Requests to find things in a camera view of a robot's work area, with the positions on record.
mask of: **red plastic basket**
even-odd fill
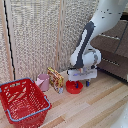
[[[0,99],[8,121],[16,128],[38,128],[51,103],[30,78],[0,85]]]

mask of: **small toy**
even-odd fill
[[[78,94],[81,92],[83,88],[83,84],[79,81],[67,81],[66,82],[66,90],[71,94]]]
[[[38,75],[37,81],[35,82],[37,86],[41,89],[41,91],[45,92],[49,89],[49,75],[48,74],[40,74]]]
[[[54,87],[56,92],[63,93],[64,77],[62,77],[56,70],[52,67],[48,68],[48,75],[51,86]]]

